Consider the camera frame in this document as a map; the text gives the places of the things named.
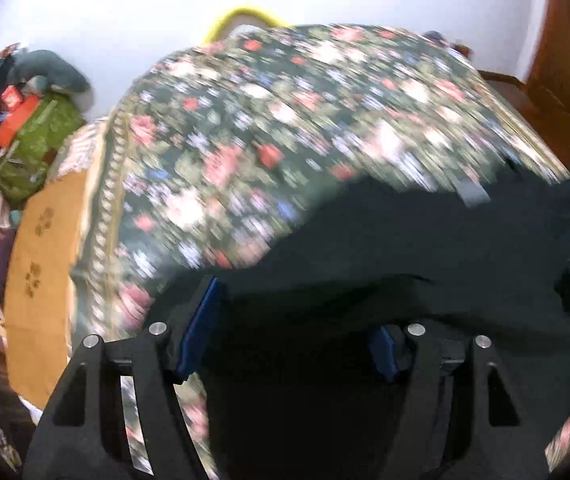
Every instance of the yellow basket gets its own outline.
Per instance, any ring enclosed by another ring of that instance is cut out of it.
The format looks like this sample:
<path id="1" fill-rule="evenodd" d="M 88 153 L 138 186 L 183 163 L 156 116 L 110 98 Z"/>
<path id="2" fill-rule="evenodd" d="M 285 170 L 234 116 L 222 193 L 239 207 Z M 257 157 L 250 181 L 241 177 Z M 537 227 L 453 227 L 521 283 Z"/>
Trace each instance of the yellow basket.
<path id="1" fill-rule="evenodd" d="M 289 27 L 289 24 L 272 14 L 255 7 L 236 7 L 230 10 L 209 29 L 203 44 L 228 38 L 230 33 L 239 25 L 253 25 L 259 28 Z"/>

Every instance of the floral blanket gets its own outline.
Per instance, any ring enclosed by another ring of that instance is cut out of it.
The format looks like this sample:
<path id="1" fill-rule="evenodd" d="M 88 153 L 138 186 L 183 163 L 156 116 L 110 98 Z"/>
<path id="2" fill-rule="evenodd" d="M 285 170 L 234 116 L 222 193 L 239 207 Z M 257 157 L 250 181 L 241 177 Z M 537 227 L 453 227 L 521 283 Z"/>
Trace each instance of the floral blanket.
<path id="1" fill-rule="evenodd" d="M 109 118 L 82 257 L 74 348 L 136 331 L 181 269 L 250 266 L 344 183 L 456 190 L 506 158 L 567 176 L 463 59 L 406 30 L 276 28 L 175 52 Z M 197 383 L 182 405 L 210 476 Z M 148 468 L 124 388 L 134 462 Z"/>

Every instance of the red box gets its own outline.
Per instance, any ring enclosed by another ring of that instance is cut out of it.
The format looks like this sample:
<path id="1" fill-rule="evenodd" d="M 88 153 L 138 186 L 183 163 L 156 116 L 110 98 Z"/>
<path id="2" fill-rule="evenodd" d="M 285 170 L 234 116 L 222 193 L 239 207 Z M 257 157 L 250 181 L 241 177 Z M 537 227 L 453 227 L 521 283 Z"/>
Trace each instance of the red box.
<path id="1" fill-rule="evenodd" d="M 30 95 L 25 99 L 25 102 L 18 106 L 15 112 L 5 117 L 0 125 L 0 146 L 2 148 L 9 147 L 14 135 L 38 108 L 38 104 L 40 104 L 40 99 L 35 95 Z"/>
<path id="2" fill-rule="evenodd" d="M 1 94 L 2 102 L 7 110 L 13 112 L 22 102 L 22 95 L 14 85 L 9 85 Z"/>

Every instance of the brown wooden cabinet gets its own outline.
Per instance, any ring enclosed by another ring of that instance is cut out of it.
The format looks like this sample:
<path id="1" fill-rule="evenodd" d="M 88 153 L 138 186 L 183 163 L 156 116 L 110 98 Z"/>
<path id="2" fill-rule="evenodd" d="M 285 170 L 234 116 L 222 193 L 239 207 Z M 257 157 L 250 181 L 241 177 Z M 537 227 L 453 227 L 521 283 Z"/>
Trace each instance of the brown wooden cabinet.
<path id="1" fill-rule="evenodd" d="M 492 80 L 570 168 L 570 0 L 548 0 L 540 46 L 527 82 Z"/>

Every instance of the metal bolt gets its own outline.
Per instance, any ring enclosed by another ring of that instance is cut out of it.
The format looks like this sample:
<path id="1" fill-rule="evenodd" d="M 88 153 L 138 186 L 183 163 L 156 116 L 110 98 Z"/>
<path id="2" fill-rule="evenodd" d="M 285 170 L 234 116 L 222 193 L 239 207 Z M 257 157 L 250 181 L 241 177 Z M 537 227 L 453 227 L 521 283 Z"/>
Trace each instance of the metal bolt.
<path id="1" fill-rule="evenodd" d="M 407 327 L 407 332 L 415 335 L 416 337 L 419 337 L 425 333 L 425 327 L 420 323 L 412 323 Z"/>
<path id="2" fill-rule="evenodd" d="M 98 339 L 98 336 L 95 334 L 91 334 L 82 340 L 82 344 L 85 345 L 87 348 L 93 348 L 98 344 L 98 341 L 100 341 L 100 339 Z"/>
<path id="3" fill-rule="evenodd" d="M 489 348 L 492 345 L 492 340 L 485 335 L 477 335 L 475 341 L 480 348 Z"/>
<path id="4" fill-rule="evenodd" d="M 149 326 L 149 333 L 153 335 L 161 335 L 165 330 L 167 330 L 167 325 L 162 321 L 156 321 Z"/>

